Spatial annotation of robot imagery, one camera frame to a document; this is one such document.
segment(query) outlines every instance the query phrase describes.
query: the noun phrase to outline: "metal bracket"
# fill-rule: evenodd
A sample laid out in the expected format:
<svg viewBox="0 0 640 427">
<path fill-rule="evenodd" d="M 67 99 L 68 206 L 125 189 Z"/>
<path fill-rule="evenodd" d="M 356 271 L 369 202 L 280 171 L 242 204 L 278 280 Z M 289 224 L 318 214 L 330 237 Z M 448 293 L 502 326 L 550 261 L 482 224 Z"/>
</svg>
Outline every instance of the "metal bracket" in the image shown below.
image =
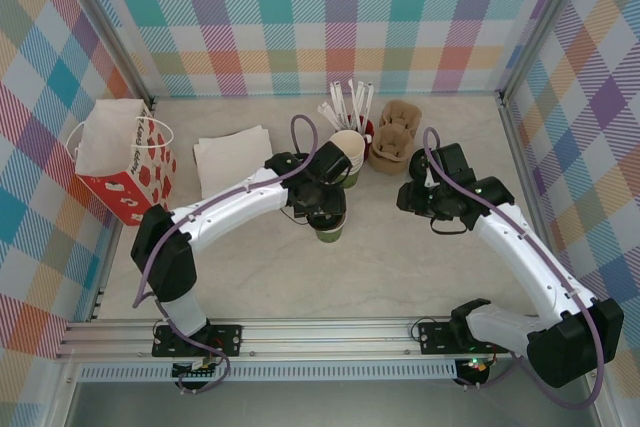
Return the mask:
<svg viewBox="0 0 640 427">
<path fill-rule="evenodd" d="M 422 355 L 456 354 L 461 357 L 481 354 L 506 354 L 507 350 L 486 342 L 471 342 L 467 350 L 461 349 L 448 322 L 422 322 L 418 324 Z"/>
<path fill-rule="evenodd" d="M 238 357 L 240 355 L 240 344 L 242 343 L 241 325 L 210 325 L 206 329 L 205 339 L 198 342 L 211 345 L 211 347 L 221 350 L 228 357 Z M 207 352 L 194 347 L 178 337 L 168 325 L 156 327 L 153 333 L 153 347 L 151 355 L 153 357 L 193 357 L 198 355 L 208 356 Z"/>
</svg>

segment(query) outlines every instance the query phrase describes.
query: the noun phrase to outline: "white straw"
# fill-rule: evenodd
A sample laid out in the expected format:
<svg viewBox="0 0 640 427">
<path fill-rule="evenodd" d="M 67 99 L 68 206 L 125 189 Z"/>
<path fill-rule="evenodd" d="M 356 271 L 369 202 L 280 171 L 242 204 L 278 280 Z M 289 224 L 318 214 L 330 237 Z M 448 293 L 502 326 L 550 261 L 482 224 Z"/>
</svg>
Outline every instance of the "white straw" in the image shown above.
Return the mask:
<svg viewBox="0 0 640 427">
<path fill-rule="evenodd" d="M 318 112 L 320 112 L 322 115 L 324 115 L 327 118 L 327 120 L 333 126 L 334 129 L 342 130 L 338 122 L 338 119 L 336 118 L 336 114 L 329 104 L 327 104 L 326 102 L 323 102 L 322 105 L 318 106 Z"/>
<path fill-rule="evenodd" d="M 351 122 L 349 123 L 349 128 L 350 129 L 355 129 L 356 128 L 356 123 L 355 123 L 355 118 L 356 118 L 356 107 L 358 104 L 357 101 L 357 94 L 356 94 L 356 89 L 354 89 L 353 87 L 353 79 L 349 79 L 349 88 L 351 89 Z"/>
<path fill-rule="evenodd" d="M 349 129 L 349 119 L 347 117 L 347 109 L 344 105 L 344 98 L 342 97 L 342 86 L 340 82 L 335 82 L 335 89 L 338 99 L 338 105 L 335 106 L 338 120 L 340 120 L 340 123 L 343 125 L 343 129 Z"/>
<path fill-rule="evenodd" d="M 364 110 L 364 115 L 362 116 L 362 133 L 364 134 L 367 130 L 367 121 L 369 120 L 369 113 L 371 112 L 371 101 L 373 100 L 373 84 L 369 82 L 367 84 L 367 88 L 369 92 L 367 92 L 367 106 Z"/>
<path fill-rule="evenodd" d="M 360 120 L 363 101 L 364 101 L 364 82 L 358 82 L 358 95 L 356 96 L 358 116 L 356 117 L 357 122 L 355 127 L 358 130 L 358 132 L 360 132 L 361 134 L 364 134 L 364 127 L 362 125 L 362 121 Z"/>
<path fill-rule="evenodd" d="M 331 103 L 333 104 L 333 110 L 338 111 L 338 97 L 336 96 L 336 88 L 333 82 L 329 84 L 329 92 L 331 93 Z"/>
</svg>

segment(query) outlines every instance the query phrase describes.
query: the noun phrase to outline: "green paper cup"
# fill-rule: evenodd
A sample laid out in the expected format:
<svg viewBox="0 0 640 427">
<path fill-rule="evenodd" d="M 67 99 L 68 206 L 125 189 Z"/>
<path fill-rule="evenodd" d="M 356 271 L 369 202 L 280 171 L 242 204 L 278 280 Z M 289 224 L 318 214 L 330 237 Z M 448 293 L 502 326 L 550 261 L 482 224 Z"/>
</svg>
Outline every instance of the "green paper cup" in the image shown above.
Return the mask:
<svg viewBox="0 0 640 427">
<path fill-rule="evenodd" d="M 349 174 L 349 177 L 346 178 L 344 175 L 341 175 L 340 177 L 338 177 L 338 180 L 336 180 L 336 183 L 342 182 L 341 185 L 343 189 L 350 189 L 351 187 L 356 185 L 356 182 L 358 182 L 358 175 L 360 175 L 360 170 L 358 170 L 354 174 Z"/>
<path fill-rule="evenodd" d="M 331 244 L 338 240 L 340 235 L 342 235 L 342 228 L 344 227 L 346 220 L 347 214 L 345 213 L 342 216 L 342 219 L 335 222 L 335 225 L 331 227 L 325 227 L 327 223 L 324 221 L 313 223 L 313 225 L 310 222 L 310 225 L 315 229 L 318 239 L 326 244 Z"/>
</svg>

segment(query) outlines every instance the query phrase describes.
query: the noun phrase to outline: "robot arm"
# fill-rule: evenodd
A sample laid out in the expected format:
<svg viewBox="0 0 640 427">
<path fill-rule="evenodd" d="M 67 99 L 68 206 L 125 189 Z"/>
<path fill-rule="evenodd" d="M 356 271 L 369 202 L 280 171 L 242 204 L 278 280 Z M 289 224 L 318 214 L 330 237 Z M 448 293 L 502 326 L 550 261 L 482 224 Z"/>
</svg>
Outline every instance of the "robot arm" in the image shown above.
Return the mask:
<svg viewBox="0 0 640 427">
<path fill-rule="evenodd" d="M 327 142 L 314 155 L 308 167 L 282 182 L 275 179 L 298 168 L 306 154 L 279 153 L 264 168 L 244 182 L 173 212 L 156 205 L 142 219 L 131 257 L 144 272 L 151 250 L 171 228 L 187 218 L 162 246 L 149 274 L 148 283 L 162 308 L 185 336 L 210 345 L 210 326 L 196 300 L 193 286 L 197 275 L 194 252 L 227 232 L 266 212 L 293 207 L 294 217 L 306 217 L 310 225 L 315 219 L 341 218 L 346 212 L 344 190 L 336 179 L 351 163 L 333 143 Z M 262 187 L 249 188 L 261 184 Z M 199 215 L 196 210 L 213 198 L 223 198 Z"/>
<path fill-rule="evenodd" d="M 524 316 L 508 312 L 485 299 L 468 302 L 451 313 L 450 328 L 459 346 L 464 349 L 473 339 L 491 342 L 527 357 L 549 385 L 565 385 L 596 367 L 594 340 L 574 301 L 577 296 L 588 306 L 596 324 L 605 361 L 612 360 L 623 320 L 618 304 L 613 299 L 599 301 L 564 269 L 530 228 L 506 187 L 494 177 L 476 180 L 460 145 L 437 148 L 432 154 L 448 177 L 498 206 L 524 234 L 494 211 L 450 187 L 434 169 L 431 169 L 431 175 L 439 185 L 425 187 L 424 177 L 405 184 L 398 193 L 398 207 L 431 218 L 432 228 L 436 220 L 460 219 L 467 230 L 475 231 L 502 257 L 538 314 Z M 525 237 L 551 259 L 568 280 L 570 291 L 563 287 Z"/>
</svg>

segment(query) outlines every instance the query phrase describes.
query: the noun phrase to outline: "red and white gift bag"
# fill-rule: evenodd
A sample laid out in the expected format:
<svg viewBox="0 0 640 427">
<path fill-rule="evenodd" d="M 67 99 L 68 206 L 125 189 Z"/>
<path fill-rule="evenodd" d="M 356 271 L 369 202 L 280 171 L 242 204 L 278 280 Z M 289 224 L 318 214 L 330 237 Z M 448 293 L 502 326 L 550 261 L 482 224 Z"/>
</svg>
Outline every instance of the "red and white gift bag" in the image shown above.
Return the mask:
<svg viewBox="0 0 640 427">
<path fill-rule="evenodd" d="M 151 117 L 142 100 L 98 100 L 80 125 L 82 139 L 69 155 L 78 177 L 109 210 L 125 225 L 139 225 L 152 205 L 168 209 L 177 167 L 169 148 L 173 132 Z"/>
</svg>

